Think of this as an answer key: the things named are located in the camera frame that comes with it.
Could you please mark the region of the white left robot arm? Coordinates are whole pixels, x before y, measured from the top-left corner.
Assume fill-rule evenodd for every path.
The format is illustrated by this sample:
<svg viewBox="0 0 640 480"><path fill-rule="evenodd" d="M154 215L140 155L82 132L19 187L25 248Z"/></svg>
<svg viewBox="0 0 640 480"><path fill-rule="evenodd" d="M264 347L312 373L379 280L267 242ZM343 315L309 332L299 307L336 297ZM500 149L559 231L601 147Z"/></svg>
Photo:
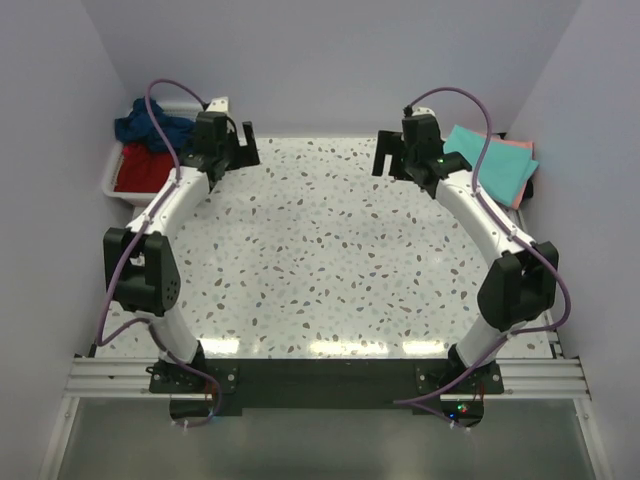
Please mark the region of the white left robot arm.
<svg viewBox="0 0 640 480"><path fill-rule="evenodd" d="M190 152L143 212L124 228L103 238L107 301L136 314L148 325L160 359L174 363L171 378L185 392L200 390L207 380L202 348L178 307L181 278L172 243L194 209L226 172L260 164L253 124L242 124L246 143L225 113L197 115Z"/></svg>

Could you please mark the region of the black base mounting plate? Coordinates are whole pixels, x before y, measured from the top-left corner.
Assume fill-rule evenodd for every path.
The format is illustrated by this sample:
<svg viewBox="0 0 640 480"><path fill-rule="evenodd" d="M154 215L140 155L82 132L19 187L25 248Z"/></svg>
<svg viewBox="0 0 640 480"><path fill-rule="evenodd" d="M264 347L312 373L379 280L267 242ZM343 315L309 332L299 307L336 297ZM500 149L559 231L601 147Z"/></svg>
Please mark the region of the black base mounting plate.
<svg viewBox="0 0 640 480"><path fill-rule="evenodd" d="M413 398L466 426L477 425L484 400L505 388L495 362L473 372L440 397L432 391L452 380L445 359L204 359L203 374L156 361L147 367L149 391L170 397L173 420L240 416L247 409L394 409Z"/></svg>

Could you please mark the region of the folded black t-shirt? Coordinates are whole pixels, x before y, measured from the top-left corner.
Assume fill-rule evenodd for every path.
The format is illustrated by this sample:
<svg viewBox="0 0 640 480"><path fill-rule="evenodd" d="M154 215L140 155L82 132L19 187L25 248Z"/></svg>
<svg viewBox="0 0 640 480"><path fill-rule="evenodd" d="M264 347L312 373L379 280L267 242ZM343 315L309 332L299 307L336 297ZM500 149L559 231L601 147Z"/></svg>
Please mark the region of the folded black t-shirt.
<svg viewBox="0 0 640 480"><path fill-rule="evenodd" d="M509 145L514 145L516 147L522 148L522 149L528 149L531 151L531 158L535 159L535 145L533 142L531 141L516 141L516 140L509 140L506 138L507 133L506 132L499 132L496 133L496 136L498 138L501 139L501 141L503 143L509 144ZM519 191L518 195L516 196L516 198L514 199L514 201L511 204L511 208L512 209L518 209L520 204L522 203L523 200L527 200L533 197L534 195L534 187L533 187L533 182L531 180L532 174L529 175L529 177L526 179L526 182L523 184L521 190Z"/></svg>

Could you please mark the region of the red t-shirt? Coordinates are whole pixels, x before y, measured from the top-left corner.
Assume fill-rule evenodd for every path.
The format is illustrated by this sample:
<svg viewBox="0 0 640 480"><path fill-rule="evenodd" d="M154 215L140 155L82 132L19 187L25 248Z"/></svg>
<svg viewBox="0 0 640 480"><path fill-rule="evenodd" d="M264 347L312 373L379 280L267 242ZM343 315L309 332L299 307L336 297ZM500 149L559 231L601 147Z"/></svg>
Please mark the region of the red t-shirt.
<svg viewBox="0 0 640 480"><path fill-rule="evenodd" d="M114 190L124 193L157 193L173 167L173 158L167 152L152 152L140 143L125 145Z"/></svg>

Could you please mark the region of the navy blue t-shirt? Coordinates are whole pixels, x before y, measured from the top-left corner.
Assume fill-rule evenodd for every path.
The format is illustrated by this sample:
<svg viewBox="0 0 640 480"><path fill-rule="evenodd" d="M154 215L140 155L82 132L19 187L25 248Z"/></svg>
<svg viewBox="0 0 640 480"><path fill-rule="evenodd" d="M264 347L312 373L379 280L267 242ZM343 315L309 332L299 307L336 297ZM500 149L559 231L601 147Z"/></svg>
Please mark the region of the navy blue t-shirt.
<svg viewBox="0 0 640 480"><path fill-rule="evenodd" d="M150 105L156 123L164 136L172 148L179 152L191 137L195 122L187 118L167 115L154 99L150 100ZM114 120L114 135L123 145L140 143L146 145L152 152L169 152L148 113L144 97L134 100L127 116Z"/></svg>

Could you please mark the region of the folded salmon pink t-shirt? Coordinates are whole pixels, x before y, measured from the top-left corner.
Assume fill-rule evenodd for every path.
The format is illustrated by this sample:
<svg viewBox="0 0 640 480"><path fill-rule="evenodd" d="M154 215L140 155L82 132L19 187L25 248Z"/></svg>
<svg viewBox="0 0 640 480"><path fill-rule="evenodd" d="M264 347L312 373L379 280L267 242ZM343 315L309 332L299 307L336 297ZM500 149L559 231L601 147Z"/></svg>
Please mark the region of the folded salmon pink t-shirt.
<svg viewBox="0 0 640 480"><path fill-rule="evenodd" d="M530 150L503 143L494 135L482 166L482 183L496 201L511 208L526 179L530 174L533 176L538 166Z"/></svg>

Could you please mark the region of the aluminium extrusion rail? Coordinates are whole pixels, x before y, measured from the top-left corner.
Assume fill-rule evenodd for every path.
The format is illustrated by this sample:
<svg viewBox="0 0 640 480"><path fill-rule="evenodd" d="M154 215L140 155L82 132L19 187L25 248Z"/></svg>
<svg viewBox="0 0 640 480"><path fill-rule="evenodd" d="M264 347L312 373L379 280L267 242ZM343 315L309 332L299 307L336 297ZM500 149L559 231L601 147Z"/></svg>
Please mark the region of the aluminium extrusion rail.
<svg viewBox="0 0 640 480"><path fill-rule="evenodd" d="M63 395L73 398L137 398L149 395L149 358L79 358ZM500 359L504 399L584 400L591 397L579 360Z"/></svg>

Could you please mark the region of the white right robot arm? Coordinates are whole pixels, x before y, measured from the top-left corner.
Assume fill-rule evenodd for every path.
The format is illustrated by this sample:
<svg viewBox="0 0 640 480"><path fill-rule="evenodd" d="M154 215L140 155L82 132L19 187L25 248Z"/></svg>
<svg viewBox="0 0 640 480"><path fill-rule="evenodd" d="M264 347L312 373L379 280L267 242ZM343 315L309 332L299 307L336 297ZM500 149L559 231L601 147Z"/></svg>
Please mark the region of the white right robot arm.
<svg viewBox="0 0 640 480"><path fill-rule="evenodd" d="M426 191L459 221L488 265L476 296L479 316L450 348L445 369L452 390L469 392L507 335L553 305L559 253L552 243L538 243L519 229L472 182L471 164L458 152L445 152L432 114L404 118L399 132L379 131L372 173L388 173Z"/></svg>

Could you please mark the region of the folded teal t-shirt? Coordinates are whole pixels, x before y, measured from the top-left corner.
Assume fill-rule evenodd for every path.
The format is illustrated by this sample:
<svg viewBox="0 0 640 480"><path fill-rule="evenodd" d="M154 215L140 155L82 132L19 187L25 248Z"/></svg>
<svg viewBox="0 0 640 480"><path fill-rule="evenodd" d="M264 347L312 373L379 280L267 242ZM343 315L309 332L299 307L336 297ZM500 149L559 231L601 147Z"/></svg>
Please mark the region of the folded teal t-shirt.
<svg viewBox="0 0 640 480"><path fill-rule="evenodd" d="M484 134L455 125L443 149L445 153L460 153L476 169L485 140ZM517 210L525 197L526 184L538 166L532 142L493 136L480 165L478 181L496 202Z"/></svg>

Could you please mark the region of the white plastic laundry basket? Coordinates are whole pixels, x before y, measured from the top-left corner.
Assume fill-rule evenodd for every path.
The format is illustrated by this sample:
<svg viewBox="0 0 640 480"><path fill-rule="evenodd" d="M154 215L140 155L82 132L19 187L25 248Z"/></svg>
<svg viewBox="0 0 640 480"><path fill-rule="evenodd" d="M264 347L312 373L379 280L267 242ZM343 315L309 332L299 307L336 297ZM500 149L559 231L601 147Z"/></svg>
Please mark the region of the white plastic laundry basket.
<svg viewBox="0 0 640 480"><path fill-rule="evenodd" d="M114 120L115 139L122 145L121 163L116 168L116 193L158 193L175 167L163 138L178 155L193 133L193 120L167 115L154 99L149 104L163 135L156 129L144 97L133 102L127 116Z"/></svg>

